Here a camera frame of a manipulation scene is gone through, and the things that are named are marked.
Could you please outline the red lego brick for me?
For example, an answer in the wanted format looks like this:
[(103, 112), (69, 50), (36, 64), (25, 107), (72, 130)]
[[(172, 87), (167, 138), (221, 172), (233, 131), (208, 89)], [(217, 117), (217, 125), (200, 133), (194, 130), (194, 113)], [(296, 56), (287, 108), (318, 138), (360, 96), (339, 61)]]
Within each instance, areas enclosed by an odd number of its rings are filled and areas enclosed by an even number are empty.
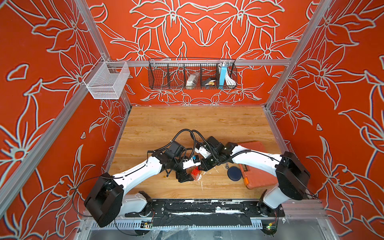
[(198, 168), (194, 168), (191, 171), (191, 176), (194, 178), (195, 181), (198, 181), (201, 179), (201, 171)]

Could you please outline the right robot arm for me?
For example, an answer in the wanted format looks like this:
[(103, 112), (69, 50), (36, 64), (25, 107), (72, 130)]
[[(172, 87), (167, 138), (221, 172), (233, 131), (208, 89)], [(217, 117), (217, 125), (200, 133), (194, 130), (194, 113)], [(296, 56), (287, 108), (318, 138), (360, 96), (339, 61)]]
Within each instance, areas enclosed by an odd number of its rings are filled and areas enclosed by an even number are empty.
[(264, 217), (276, 212), (285, 201), (301, 201), (306, 194), (311, 175), (294, 153), (277, 155), (231, 142), (223, 145), (214, 137), (209, 137), (203, 144), (197, 143), (195, 150), (203, 156), (199, 165), (201, 171), (207, 172), (217, 165), (231, 162), (256, 168), (275, 177), (277, 184), (266, 190), (257, 204), (258, 212)]

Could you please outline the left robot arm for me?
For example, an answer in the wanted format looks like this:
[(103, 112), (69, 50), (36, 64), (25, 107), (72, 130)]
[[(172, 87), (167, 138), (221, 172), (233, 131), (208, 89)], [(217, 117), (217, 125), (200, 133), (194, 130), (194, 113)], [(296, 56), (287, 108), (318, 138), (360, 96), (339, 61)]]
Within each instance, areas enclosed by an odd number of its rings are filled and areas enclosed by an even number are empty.
[(129, 191), (146, 179), (163, 171), (174, 171), (180, 183), (193, 181), (194, 177), (187, 169), (201, 164), (194, 149), (186, 149), (177, 142), (149, 153), (147, 160), (127, 171), (114, 176), (105, 173), (98, 177), (84, 205), (99, 227), (106, 227), (119, 215), (143, 212), (150, 205), (151, 199), (144, 192), (124, 199)]

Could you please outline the dark blue round disc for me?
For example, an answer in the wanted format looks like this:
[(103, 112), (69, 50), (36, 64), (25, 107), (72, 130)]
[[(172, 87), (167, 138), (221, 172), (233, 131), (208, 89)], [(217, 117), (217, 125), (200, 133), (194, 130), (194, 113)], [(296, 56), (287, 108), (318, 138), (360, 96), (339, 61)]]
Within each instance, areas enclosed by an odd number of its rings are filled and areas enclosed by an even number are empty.
[(227, 176), (231, 181), (237, 182), (242, 179), (242, 172), (237, 167), (230, 167), (227, 171)]

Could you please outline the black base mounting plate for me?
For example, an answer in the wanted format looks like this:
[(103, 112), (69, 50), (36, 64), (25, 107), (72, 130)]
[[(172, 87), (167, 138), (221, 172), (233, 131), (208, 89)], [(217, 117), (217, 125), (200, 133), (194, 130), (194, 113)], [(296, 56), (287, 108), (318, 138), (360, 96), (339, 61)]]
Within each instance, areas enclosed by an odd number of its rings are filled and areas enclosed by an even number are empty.
[(264, 210), (258, 200), (157, 199), (143, 213), (124, 214), (126, 218), (148, 220), (154, 227), (171, 229), (235, 228), (267, 229), (285, 217), (282, 206)]

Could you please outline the orange tool case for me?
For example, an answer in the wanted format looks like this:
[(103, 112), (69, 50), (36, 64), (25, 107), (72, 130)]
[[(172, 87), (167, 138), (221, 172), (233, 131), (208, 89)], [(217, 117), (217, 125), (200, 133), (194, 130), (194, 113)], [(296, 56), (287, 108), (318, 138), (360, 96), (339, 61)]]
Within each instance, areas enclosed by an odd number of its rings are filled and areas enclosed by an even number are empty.
[[(252, 149), (264, 153), (267, 152), (265, 146), (261, 142), (245, 142), (240, 143), (240, 145), (247, 149)], [(247, 165), (239, 165), (239, 167), (242, 172), (244, 183), (250, 190), (255, 188), (274, 186), (278, 183), (277, 178), (265, 171)]]

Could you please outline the black object in basket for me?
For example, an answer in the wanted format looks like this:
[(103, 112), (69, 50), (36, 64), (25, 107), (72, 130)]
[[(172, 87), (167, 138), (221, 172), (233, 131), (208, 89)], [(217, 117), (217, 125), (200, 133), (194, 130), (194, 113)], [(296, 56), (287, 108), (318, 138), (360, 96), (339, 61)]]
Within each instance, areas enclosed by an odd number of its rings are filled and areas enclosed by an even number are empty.
[(214, 87), (216, 85), (216, 79), (215, 78), (208, 78), (207, 80), (202, 81), (201, 86), (202, 87)]

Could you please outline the clear bag in basket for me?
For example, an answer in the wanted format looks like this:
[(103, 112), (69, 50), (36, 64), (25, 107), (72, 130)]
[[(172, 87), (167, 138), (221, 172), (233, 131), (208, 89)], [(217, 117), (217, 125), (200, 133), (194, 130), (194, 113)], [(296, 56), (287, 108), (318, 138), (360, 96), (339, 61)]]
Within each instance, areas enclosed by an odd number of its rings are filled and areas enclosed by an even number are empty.
[(191, 74), (186, 82), (186, 90), (192, 90), (197, 86), (197, 83), (199, 82), (199, 73), (193, 73)]

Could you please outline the clear plastic wall bin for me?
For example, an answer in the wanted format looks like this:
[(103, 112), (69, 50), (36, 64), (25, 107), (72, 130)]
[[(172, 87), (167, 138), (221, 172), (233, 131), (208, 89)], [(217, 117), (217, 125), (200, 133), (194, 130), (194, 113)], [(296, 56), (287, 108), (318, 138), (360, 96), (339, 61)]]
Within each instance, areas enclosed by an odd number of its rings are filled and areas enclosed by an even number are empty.
[(118, 100), (126, 98), (125, 91), (130, 69), (124, 64), (97, 63), (84, 80), (84, 84), (96, 100)]

